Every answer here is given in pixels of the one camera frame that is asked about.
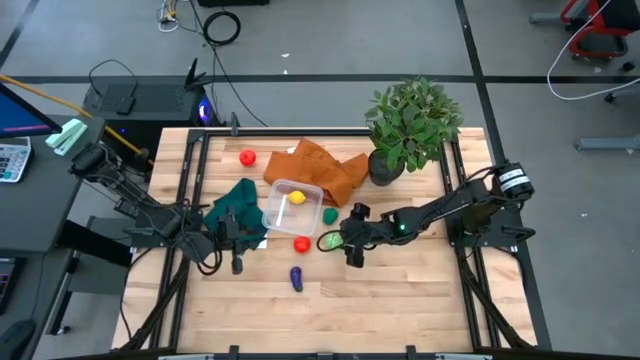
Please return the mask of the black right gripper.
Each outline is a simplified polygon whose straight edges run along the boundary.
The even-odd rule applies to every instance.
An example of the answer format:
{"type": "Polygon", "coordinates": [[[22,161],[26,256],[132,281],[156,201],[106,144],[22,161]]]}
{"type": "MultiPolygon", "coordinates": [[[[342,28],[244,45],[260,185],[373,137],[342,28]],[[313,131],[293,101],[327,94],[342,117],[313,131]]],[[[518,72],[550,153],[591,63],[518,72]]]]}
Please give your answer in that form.
{"type": "Polygon", "coordinates": [[[371,209],[364,203],[356,202],[352,208],[352,218],[340,222],[341,248],[345,248],[346,264],[354,268],[364,266],[364,249],[372,249],[383,243],[383,222],[365,221],[371,209]]]}

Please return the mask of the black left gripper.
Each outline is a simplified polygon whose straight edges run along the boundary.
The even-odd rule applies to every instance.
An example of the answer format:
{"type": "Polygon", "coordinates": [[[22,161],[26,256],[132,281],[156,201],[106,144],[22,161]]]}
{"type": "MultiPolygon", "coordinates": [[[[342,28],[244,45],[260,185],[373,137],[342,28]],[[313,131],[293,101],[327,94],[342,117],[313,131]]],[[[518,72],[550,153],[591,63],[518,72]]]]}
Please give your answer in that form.
{"type": "MultiPolygon", "coordinates": [[[[240,231],[235,209],[227,207],[224,217],[219,217],[217,220],[217,228],[215,230],[216,245],[221,251],[244,253],[246,246],[242,237],[243,234],[240,231]]],[[[233,275],[240,275],[243,272],[243,260],[240,254],[232,256],[231,266],[233,275]]]]}

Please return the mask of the clear plastic tupperware container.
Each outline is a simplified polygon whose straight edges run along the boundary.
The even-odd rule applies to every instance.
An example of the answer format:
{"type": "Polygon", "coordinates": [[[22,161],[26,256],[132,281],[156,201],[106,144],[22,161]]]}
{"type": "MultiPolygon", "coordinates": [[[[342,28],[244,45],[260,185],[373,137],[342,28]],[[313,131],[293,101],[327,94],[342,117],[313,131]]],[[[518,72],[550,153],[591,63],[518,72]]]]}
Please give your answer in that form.
{"type": "Polygon", "coordinates": [[[278,179],[273,182],[262,209],[262,224],[273,231],[312,236],[321,217],[323,198],[324,192],[317,186],[278,179]],[[295,204],[289,199],[295,192],[305,197],[302,203],[295,204]]]}

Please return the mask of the dark green cloth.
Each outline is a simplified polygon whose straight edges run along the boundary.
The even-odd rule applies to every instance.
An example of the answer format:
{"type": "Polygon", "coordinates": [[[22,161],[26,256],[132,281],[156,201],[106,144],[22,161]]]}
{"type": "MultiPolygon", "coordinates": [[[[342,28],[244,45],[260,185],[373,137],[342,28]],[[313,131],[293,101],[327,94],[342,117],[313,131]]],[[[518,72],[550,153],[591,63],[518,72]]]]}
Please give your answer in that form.
{"type": "Polygon", "coordinates": [[[263,212],[257,204],[257,190],[253,180],[242,178],[225,195],[213,202],[213,208],[204,217],[204,225],[211,232],[218,227],[218,218],[231,210],[240,228],[245,231],[241,243],[256,250],[264,241],[267,228],[262,223],[263,212]]]}

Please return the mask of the black plant pot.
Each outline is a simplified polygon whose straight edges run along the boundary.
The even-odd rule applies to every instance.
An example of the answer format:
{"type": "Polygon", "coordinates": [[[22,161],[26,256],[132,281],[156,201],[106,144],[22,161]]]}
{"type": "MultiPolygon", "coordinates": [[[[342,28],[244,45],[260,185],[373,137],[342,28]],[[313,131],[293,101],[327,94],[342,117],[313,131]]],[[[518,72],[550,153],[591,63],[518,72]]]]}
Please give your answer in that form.
{"type": "Polygon", "coordinates": [[[380,150],[374,150],[368,158],[368,170],[370,180],[377,186],[387,186],[401,176],[405,169],[405,163],[399,162],[397,166],[390,169],[387,159],[380,150]]]}

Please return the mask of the orange cloth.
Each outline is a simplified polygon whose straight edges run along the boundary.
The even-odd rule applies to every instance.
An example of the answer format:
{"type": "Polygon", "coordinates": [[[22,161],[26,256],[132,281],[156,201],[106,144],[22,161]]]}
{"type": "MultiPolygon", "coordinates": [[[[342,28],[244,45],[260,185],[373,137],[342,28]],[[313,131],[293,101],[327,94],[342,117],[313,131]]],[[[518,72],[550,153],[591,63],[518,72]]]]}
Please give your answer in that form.
{"type": "Polygon", "coordinates": [[[324,202],[336,207],[346,205],[353,191],[369,173],[368,156],[361,153],[347,161],[336,160],[320,145],[302,138],[293,153],[273,152],[264,170],[264,180],[314,185],[324,192],[324,202]]]}

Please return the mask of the green leafy plant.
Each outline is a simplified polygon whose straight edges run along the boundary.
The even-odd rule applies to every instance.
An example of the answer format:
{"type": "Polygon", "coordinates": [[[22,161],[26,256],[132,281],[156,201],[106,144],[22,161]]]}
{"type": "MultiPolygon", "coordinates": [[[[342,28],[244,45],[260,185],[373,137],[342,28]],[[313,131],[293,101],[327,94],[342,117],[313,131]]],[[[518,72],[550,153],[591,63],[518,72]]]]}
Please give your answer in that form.
{"type": "Polygon", "coordinates": [[[376,90],[364,113],[370,140],[390,169],[399,162],[413,173],[441,159],[441,146],[452,140],[464,122],[458,102],[444,87],[424,77],[376,90]]]}

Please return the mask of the black computer tower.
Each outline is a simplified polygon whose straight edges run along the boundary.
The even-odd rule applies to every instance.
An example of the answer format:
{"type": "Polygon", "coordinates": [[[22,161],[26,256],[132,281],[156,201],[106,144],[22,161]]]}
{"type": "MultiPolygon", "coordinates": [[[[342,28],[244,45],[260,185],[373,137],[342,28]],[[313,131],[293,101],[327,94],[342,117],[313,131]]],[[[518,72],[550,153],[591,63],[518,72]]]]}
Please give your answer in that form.
{"type": "Polygon", "coordinates": [[[217,126],[219,119],[202,86],[178,83],[112,82],[87,92],[85,111],[106,121],[118,135],[150,156],[158,150],[165,128],[217,126]]]}

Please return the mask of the black wifi antenna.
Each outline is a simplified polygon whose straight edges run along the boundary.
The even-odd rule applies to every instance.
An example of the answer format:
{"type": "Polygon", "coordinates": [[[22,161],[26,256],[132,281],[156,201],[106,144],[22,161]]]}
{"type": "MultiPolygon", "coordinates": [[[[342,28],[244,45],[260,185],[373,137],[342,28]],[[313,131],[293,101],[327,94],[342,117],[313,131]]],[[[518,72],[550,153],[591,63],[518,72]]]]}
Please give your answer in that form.
{"type": "Polygon", "coordinates": [[[200,87],[204,87],[205,85],[208,85],[211,83],[211,80],[205,79],[206,72],[202,72],[199,74],[196,73],[197,63],[198,63],[198,58],[195,58],[189,67],[187,76],[185,78],[185,83],[184,83],[184,89],[186,91],[194,91],[200,87]]]}

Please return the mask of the mint green stapler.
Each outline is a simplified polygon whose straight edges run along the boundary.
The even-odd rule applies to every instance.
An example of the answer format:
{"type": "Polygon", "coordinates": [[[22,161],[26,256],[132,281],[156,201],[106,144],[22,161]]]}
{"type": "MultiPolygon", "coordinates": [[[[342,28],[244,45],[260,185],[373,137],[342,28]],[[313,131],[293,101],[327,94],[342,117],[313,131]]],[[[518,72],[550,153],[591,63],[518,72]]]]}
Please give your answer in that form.
{"type": "Polygon", "coordinates": [[[88,126],[83,121],[73,118],[62,126],[60,133],[50,135],[45,144],[56,155],[65,156],[87,129],[88,126]]]}

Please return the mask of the black desk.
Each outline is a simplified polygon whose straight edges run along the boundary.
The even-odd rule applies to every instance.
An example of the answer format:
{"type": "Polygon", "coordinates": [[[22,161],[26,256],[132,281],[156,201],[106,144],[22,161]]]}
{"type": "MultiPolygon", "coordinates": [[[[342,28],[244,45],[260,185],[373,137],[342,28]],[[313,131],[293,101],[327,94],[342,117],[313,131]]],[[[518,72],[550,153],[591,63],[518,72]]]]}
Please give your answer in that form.
{"type": "Polygon", "coordinates": [[[100,141],[105,120],[84,118],[87,129],[64,156],[43,136],[31,139],[32,154],[17,183],[0,183],[0,251],[46,252],[61,234],[82,181],[69,173],[72,158],[100,141]]]}

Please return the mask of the grey desk calculator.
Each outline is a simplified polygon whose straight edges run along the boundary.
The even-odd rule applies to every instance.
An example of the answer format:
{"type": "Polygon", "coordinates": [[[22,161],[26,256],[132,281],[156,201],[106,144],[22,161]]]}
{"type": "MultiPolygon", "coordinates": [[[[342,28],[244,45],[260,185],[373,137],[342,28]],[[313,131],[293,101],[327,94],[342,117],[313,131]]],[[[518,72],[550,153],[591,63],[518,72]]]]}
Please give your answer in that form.
{"type": "Polygon", "coordinates": [[[0,139],[0,183],[18,183],[32,153],[30,137],[0,139]]]}

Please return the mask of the black computer mouse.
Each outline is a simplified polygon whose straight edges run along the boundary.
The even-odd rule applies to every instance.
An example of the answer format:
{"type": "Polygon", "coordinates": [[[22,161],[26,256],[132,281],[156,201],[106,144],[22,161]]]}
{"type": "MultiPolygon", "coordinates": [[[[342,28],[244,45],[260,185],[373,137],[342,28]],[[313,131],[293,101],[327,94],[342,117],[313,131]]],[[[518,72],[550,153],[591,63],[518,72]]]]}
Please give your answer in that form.
{"type": "Polygon", "coordinates": [[[0,335],[0,360],[20,360],[34,332],[35,324],[30,320],[13,323],[0,335]]]}

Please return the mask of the computer monitor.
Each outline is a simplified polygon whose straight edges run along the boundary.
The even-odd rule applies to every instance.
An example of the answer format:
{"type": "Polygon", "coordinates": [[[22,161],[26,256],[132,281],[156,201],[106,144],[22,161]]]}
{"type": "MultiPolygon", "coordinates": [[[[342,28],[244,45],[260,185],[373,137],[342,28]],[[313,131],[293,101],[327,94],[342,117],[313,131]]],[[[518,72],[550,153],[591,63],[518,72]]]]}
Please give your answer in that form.
{"type": "Polygon", "coordinates": [[[62,127],[0,83],[0,138],[59,134],[62,127]]]}

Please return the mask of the grey floor bar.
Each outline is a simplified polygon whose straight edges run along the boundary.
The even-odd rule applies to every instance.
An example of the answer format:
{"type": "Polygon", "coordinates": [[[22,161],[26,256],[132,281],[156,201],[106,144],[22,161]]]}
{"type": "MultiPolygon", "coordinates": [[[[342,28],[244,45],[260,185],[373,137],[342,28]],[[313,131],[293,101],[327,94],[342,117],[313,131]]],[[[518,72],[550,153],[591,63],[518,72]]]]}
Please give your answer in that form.
{"type": "Polygon", "coordinates": [[[575,143],[578,151],[630,150],[640,151],[640,134],[631,137],[579,138],[575,143]]]}

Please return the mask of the red and black chair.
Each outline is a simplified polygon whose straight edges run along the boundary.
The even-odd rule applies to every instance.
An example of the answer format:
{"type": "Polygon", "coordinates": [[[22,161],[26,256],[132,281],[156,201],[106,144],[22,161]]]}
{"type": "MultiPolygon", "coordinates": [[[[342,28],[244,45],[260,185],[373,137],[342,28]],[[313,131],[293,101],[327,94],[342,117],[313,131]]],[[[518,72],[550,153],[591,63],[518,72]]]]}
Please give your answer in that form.
{"type": "Polygon", "coordinates": [[[612,59],[626,55],[626,37],[640,31],[640,6],[636,0],[569,0],[560,20],[573,33],[573,58],[612,59]]]}

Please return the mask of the black aluminium table frame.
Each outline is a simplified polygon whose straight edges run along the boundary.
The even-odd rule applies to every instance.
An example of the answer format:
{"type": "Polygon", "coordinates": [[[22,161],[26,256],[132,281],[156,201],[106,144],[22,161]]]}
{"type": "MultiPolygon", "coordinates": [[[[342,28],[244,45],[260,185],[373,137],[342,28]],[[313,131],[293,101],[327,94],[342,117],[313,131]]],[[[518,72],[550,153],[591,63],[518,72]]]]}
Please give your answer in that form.
{"type": "MultiPolygon", "coordinates": [[[[191,198],[201,185],[200,200],[211,204],[231,190],[241,178],[255,181],[259,205],[264,208],[270,185],[263,171],[272,152],[294,147],[301,136],[214,136],[200,166],[201,142],[193,144],[189,160],[183,160],[189,130],[164,130],[152,173],[149,192],[161,202],[179,196],[191,198]],[[251,149],[256,165],[244,167],[238,155],[251,149]]],[[[491,164],[481,128],[463,128],[458,148],[445,145],[452,186],[443,183],[442,167],[428,164],[424,170],[405,173],[388,187],[368,179],[357,188],[353,202],[370,206],[372,220],[398,207],[422,205],[458,185],[456,170],[469,175],[491,164]]],[[[211,277],[191,265],[182,316],[175,324],[176,350],[186,353],[225,353],[239,346],[239,355],[258,353],[349,353],[351,357],[373,353],[404,352],[407,345],[419,352],[472,350],[463,288],[454,248],[444,220],[403,247],[379,247],[366,252],[365,267],[345,264],[340,251],[321,253],[315,245],[306,254],[293,249],[295,236],[270,231],[267,247],[248,251],[244,271],[231,274],[229,255],[211,277]],[[296,292],[289,270],[302,268],[304,290],[296,292]]],[[[525,295],[517,260],[493,248],[481,248],[485,274],[496,306],[517,334],[528,343],[550,348],[548,330],[539,315],[534,296],[525,295]]],[[[177,270],[179,252],[172,257],[156,249],[134,265],[123,299],[131,332],[138,330],[155,305],[163,267],[177,270]]]]}

